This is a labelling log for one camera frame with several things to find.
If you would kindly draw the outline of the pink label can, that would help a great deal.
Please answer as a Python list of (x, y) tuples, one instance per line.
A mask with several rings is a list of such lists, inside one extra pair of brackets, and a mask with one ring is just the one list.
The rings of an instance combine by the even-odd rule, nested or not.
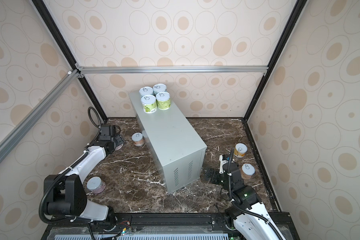
[(106, 184), (100, 177), (93, 177), (87, 182), (87, 189), (94, 194), (100, 194), (105, 190)]
[(120, 150), (120, 149), (123, 147), (123, 145), (124, 145), (124, 144), (120, 144), (120, 145), (118, 145), (117, 147), (115, 147), (115, 151)]

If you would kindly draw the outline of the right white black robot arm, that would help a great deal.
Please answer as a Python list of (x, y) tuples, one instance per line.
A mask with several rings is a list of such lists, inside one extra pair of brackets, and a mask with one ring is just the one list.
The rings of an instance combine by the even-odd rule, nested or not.
[(219, 157), (220, 168), (209, 169), (206, 179), (227, 191), (232, 204), (222, 215), (229, 230), (240, 232), (246, 240), (284, 240), (263, 201), (253, 187), (246, 185), (234, 161), (234, 151)]

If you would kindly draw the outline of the teal label can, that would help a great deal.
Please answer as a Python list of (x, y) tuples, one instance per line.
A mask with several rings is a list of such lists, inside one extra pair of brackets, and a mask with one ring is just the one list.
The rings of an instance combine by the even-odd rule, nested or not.
[(166, 92), (167, 91), (167, 86), (164, 84), (156, 84), (153, 86), (153, 90), (154, 90), (154, 95), (160, 93), (160, 92)]
[(154, 90), (151, 87), (143, 87), (139, 90), (139, 94), (141, 97), (144, 97), (147, 95), (154, 95)]

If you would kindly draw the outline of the light green label can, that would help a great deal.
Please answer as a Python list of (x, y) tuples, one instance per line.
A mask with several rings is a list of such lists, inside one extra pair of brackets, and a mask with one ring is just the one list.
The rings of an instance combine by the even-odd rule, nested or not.
[(152, 114), (157, 110), (157, 99), (154, 95), (145, 95), (141, 97), (141, 103), (143, 105), (144, 112)]

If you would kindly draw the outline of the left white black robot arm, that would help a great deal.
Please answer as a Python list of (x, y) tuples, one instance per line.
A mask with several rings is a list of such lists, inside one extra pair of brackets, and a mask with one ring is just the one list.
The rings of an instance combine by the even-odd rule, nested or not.
[(98, 132), (84, 148), (84, 153), (69, 167), (44, 180), (44, 195), (39, 217), (46, 224), (63, 221), (88, 220), (114, 226), (117, 218), (112, 207), (88, 200), (83, 183), (89, 173), (108, 155), (125, 142), (121, 128), (96, 124)]

